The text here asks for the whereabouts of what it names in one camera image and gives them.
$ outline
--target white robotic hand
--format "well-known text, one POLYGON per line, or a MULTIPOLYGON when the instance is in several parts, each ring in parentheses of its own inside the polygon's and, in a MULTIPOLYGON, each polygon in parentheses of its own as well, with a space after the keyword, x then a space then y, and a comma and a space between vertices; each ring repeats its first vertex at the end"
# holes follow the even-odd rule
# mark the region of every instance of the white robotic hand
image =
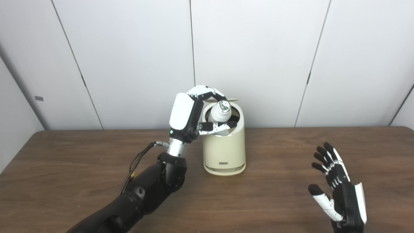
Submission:
POLYGON ((199 135, 213 134, 237 126, 235 121, 198 123, 204 101, 211 97, 227 102, 221 92, 208 86, 196 86, 187 93, 177 94, 170 117, 169 154, 183 156, 188 144, 199 135))
POLYGON ((331 218, 335 233, 363 233, 367 217, 362 183, 351 184, 338 152, 329 143, 323 146, 318 146, 314 154, 322 164, 312 163, 312 167, 325 175, 333 190, 332 199, 316 184, 309 185, 308 190, 331 218))

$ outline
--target cable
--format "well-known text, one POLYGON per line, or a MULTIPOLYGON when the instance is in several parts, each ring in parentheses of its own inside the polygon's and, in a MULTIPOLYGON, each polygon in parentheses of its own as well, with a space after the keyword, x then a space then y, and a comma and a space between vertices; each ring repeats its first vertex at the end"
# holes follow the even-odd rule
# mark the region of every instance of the cable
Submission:
POLYGON ((131 165, 129 167, 129 174, 126 177, 124 183, 122 184, 121 189, 119 190, 118 197, 124 192, 125 188, 128 185, 128 182, 131 180, 131 175, 134 172, 135 168, 137 168, 138 163, 141 161, 142 157, 153 147, 155 146, 156 142, 151 142, 143 151, 139 152, 137 156, 132 160, 131 165))

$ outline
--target white wall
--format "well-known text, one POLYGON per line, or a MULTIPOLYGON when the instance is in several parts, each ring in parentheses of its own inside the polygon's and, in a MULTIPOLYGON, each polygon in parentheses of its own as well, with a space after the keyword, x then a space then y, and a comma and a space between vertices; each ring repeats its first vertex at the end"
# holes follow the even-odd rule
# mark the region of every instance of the white wall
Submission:
POLYGON ((404 102, 398 114, 395 116, 391 126, 405 126, 414 130, 414 92, 404 102))
POLYGON ((47 129, 102 129, 50 0, 0 1, 0 52, 47 129))
POLYGON ((54 2, 103 128, 167 128, 194 86, 190 2, 54 2))
POLYGON ((40 130, 40 121, 0 58, 0 173, 40 130))
POLYGON ((247 127, 293 127, 329 0, 191 1, 195 77, 247 127))
POLYGON ((412 0, 332 0, 296 126, 388 126, 414 83, 413 29, 412 0))

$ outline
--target cable connector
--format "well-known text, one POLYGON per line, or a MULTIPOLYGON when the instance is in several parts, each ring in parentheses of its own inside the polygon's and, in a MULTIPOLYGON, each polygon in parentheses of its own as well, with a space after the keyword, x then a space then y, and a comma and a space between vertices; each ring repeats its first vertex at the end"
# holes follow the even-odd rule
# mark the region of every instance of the cable connector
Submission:
POLYGON ((170 147, 170 144, 168 142, 163 142, 163 141, 156 141, 155 145, 157 146, 162 146, 168 149, 168 147, 170 147))

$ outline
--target cylindrical bin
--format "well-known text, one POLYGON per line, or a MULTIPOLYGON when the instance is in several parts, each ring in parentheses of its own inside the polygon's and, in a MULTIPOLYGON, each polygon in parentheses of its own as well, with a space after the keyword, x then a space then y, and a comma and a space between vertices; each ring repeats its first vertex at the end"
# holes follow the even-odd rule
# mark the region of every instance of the cylindrical bin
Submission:
MULTIPOLYGON (((202 121, 207 122, 211 108, 217 103, 211 103, 204 108, 202 121)), ((237 127, 230 129, 227 136, 203 136, 204 169, 211 174, 229 176, 242 173, 246 168, 246 147, 244 139, 244 115, 241 108, 230 102, 231 117, 237 127)))

